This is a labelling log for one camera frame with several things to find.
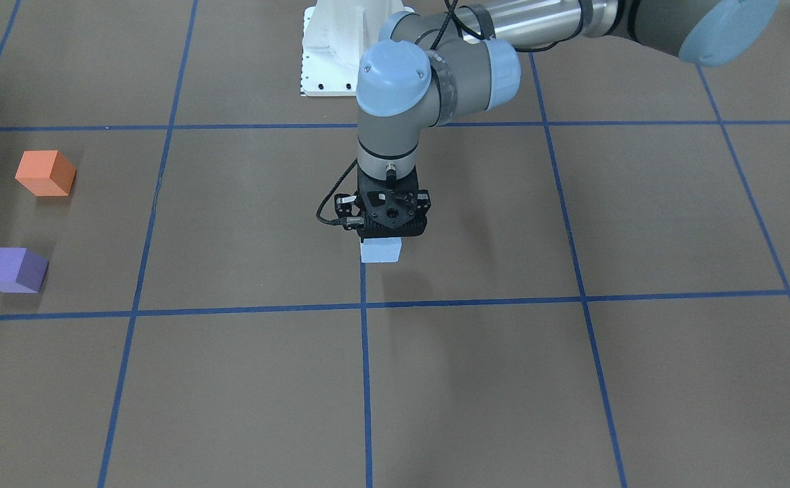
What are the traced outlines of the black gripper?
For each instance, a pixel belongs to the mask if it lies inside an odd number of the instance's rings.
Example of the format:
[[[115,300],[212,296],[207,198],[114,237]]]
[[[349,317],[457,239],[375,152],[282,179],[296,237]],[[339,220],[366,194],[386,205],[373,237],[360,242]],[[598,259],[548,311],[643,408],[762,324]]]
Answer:
[[[383,182],[359,171],[354,194],[336,194],[336,222],[361,239],[420,236],[428,225],[429,192],[420,189],[418,172]]]

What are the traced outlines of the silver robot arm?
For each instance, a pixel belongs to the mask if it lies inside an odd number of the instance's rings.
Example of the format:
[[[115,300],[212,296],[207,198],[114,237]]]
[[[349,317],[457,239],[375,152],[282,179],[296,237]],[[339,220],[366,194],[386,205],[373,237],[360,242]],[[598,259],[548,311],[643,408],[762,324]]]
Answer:
[[[491,1],[445,3],[444,13],[396,13],[357,69],[355,192],[330,190],[336,217],[317,219],[363,239],[419,236],[429,192],[416,170],[420,133],[507,103],[521,86],[521,53],[584,36],[613,36],[714,67],[745,52],[776,1]]]

